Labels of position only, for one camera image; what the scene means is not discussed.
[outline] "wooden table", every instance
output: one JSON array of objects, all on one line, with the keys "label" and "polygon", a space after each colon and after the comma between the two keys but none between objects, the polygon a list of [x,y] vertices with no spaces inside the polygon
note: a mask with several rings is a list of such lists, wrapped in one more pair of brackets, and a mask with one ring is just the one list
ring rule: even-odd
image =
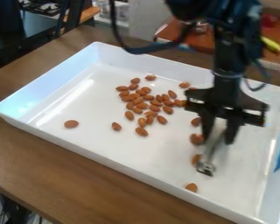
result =
[{"label": "wooden table", "polygon": [[[3,67],[0,69],[0,101],[94,41],[116,43],[109,30],[81,26]],[[128,39],[128,43],[144,42]],[[199,53],[195,57],[178,51],[155,54],[196,66],[211,66],[211,57]],[[273,75],[276,83],[280,83],[280,73]],[[0,193],[53,223],[231,223],[25,133],[2,119]]]}]

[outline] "almond pile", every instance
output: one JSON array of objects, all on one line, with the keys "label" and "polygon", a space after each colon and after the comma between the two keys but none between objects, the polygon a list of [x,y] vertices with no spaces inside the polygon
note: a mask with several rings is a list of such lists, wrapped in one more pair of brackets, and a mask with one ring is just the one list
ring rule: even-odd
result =
[{"label": "almond pile", "polygon": [[[157,78],[156,75],[149,74],[145,77],[145,81],[153,82]],[[189,88],[191,85],[189,82],[181,82],[178,84],[180,88]],[[140,115],[136,119],[138,128],[136,128],[136,133],[141,137],[147,137],[149,133],[145,129],[147,125],[152,125],[155,120],[157,123],[166,125],[168,123],[167,119],[158,113],[164,111],[167,115],[174,114],[174,108],[185,107],[187,101],[179,100],[178,95],[172,91],[168,90],[167,93],[163,94],[151,94],[150,87],[141,87],[141,79],[134,78],[130,81],[127,86],[120,86],[116,88],[120,92],[119,97],[123,102],[126,102],[125,117],[130,120],[135,120],[135,115]],[[194,127],[200,126],[200,118],[195,118],[191,121],[191,125]],[[112,126],[114,130],[120,130],[119,127]],[[194,145],[200,145],[204,143],[202,135],[192,134],[190,136],[190,141]]]}]

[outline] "robotic arm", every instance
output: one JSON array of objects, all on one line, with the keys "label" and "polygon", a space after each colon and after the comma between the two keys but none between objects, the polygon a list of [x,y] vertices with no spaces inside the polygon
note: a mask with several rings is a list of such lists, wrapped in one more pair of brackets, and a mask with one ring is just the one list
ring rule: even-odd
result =
[{"label": "robotic arm", "polygon": [[[171,13],[185,27],[176,41],[168,44],[148,45],[130,48],[123,43],[116,27],[116,10],[110,1],[112,28],[118,42],[129,53],[141,54],[167,50],[181,44],[189,31],[195,27],[198,19],[205,19],[214,28],[214,75],[213,87],[185,91],[186,110],[197,113],[202,120],[202,133],[205,141],[209,138],[216,117],[227,120],[227,128],[222,134],[225,144],[232,144],[242,125],[246,123],[263,126],[265,112],[269,106],[244,94],[241,81],[245,80],[245,71],[255,64],[264,77],[266,72],[258,62],[263,56],[261,41],[261,10],[259,0],[165,0]],[[265,86],[252,88],[252,91]],[[250,114],[247,110],[258,112]],[[198,169],[207,175],[207,168]]]}]

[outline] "table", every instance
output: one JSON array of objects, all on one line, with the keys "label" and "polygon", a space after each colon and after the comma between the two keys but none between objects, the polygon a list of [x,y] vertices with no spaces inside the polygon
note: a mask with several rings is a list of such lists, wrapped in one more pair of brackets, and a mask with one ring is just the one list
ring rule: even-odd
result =
[{"label": "table", "polygon": [[[80,26],[0,69],[0,101],[94,41],[115,45],[109,30]],[[129,45],[143,41],[127,38]],[[157,56],[211,66],[211,57]],[[255,71],[250,70],[252,77]],[[280,84],[280,73],[273,73]],[[230,224],[215,214],[10,126],[0,119],[0,193],[53,223]]]},{"label": "table", "polygon": [[53,33],[54,27],[57,24],[56,20],[49,17],[43,17],[30,12],[21,13],[23,15],[24,34],[1,35],[0,54],[5,54],[12,49],[17,50],[18,46],[24,45],[28,41],[33,41],[38,37]]},{"label": "table", "polygon": [[[177,19],[171,19],[163,27],[164,28],[156,34],[156,41],[173,41],[179,35],[180,25],[178,24]],[[280,21],[276,23],[276,27],[274,28],[262,28],[262,35],[267,38],[273,39],[280,44]],[[188,35],[185,42],[198,52],[209,54],[214,53],[214,34],[213,30],[210,27],[205,34],[191,33],[190,35]],[[270,52],[269,50],[265,50],[264,58],[262,59],[262,61],[267,61],[267,64],[269,64],[270,62],[274,62],[275,64],[280,65],[280,53],[275,54],[273,52]]]}]

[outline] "white plastic tray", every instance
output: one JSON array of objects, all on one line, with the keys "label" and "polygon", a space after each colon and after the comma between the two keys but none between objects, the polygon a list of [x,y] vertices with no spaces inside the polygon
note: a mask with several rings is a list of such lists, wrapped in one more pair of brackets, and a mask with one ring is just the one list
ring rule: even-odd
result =
[{"label": "white plastic tray", "polygon": [[[157,80],[146,81],[147,73],[157,75]],[[268,125],[244,126],[235,144],[216,155],[217,170],[210,178],[197,173],[190,162],[192,155],[206,147],[189,143],[189,135],[200,132],[189,125],[194,113],[175,108],[174,115],[166,115],[167,125],[155,123],[147,128],[149,137],[135,133],[137,123],[124,118],[125,104],[115,91],[134,77],[140,77],[141,86],[152,88],[154,95],[171,89],[179,99],[184,99],[180,81],[207,88],[213,78],[206,69],[93,43],[1,101],[0,116],[231,221],[279,223],[280,170],[274,173],[273,169],[280,148],[280,87],[267,86],[255,94],[243,87],[272,107]],[[65,129],[63,123],[70,119],[80,122],[79,127]],[[114,132],[112,122],[120,123],[122,131]],[[223,128],[224,122],[218,120],[216,129]],[[185,190],[192,182],[199,187],[197,193]]]}]

